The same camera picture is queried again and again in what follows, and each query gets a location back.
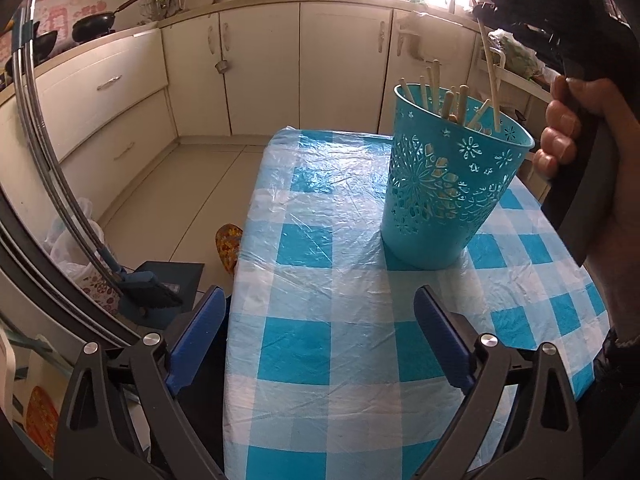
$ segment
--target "metal screw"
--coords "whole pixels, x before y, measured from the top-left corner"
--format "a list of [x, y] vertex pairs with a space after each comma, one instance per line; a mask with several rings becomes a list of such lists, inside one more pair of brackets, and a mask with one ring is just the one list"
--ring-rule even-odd
[[498, 344], [498, 338], [493, 334], [482, 334], [480, 336], [480, 342], [484, 346], [488, 346], [489, 348], [492, 348]]
[[82, 350], [85, 354], [95, 354], [98, 351], [98, 343], [87, 343], [84, 345], [84, 349]]
[[142, 342], [147, 346], [154, 346], [160, 342], [160, 335], [152, 332], [151, 334], [147, 334], [142, 338]]
[[556, 348], [555, 345], [552, 345], [551, 343], [544, 343], [542, 345], [542, 351], [547, 355], [556, 355], [556, 352], [558, 352], [558, 349]]

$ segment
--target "tile floor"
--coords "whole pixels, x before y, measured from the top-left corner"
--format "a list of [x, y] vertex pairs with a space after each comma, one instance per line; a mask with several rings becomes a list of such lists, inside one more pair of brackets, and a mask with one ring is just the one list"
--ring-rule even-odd
[[228, 222], [244, 227], [263, 151], [178, 146], [102, 226], [118, 261], [130, 269], [147, 260], [204, 263], [198, 290], [218, 285], [229, 295], [233, 279], [222, 267], [215, 235]]

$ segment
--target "wok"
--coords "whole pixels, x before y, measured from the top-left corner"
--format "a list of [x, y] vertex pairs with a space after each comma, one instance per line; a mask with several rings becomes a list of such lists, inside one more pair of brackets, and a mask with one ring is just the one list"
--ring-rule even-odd
[[[56, 40], [58, 39], [58, 31], [50, 30], [49, 32], [45, 32], [44, 34], [38, 36], [38, 26], [40, 22], [35, 22], [33, 24], [33, 64], [34, 66], [40, 65], [44, 60], [47, 59], [53, 47], [56, 46]], [[9, 58], [8, 61], [4, 65], [4, 71], [11, 77], [14, 78], [14, 64], [12, 58]]]
[[136, 1], [138, 0], [127, 0], [113, 12], [100, 12], [80, 18], [74, 23], [71, 37], [76, 43], [85, 43], [108, 34], [116, 20], [116, 12], [126, 9]]

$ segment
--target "teal plastic basket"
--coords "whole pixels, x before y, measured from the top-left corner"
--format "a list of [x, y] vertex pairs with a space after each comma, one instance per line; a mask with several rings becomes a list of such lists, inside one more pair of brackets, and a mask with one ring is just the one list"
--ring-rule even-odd
[[[409, 85], [421, 103], [420, 85]], [[427, 270], [457, 259], [509, 187], [525, 154], [529, 133], [490, 107], [475, 130], [423, 110], [396, 87], [396, 122], [389, 164], [382, 239], [402, 261]], [[447, 89], [440, 89], [440, 101]], [[431, 91], [427, 89], [431, 103]], [[482, 105], [469, 98], [468, 123]]]

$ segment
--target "table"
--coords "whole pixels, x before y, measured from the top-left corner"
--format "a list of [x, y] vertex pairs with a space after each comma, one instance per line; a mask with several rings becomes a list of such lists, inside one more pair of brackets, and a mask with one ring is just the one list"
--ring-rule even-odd
[[[462, 401], [412, 311], [428, 283], [478, 332], [558, 346], [574, 392], [609, 329], [584, 269], [517, 179], [459, 261], [413, 269], [380, 221], [391, 137], [283, 130], [265, 149], [230, 308], [230, 480], [407, 479]], [[507, 388], [476, 457], [490, 459]]]

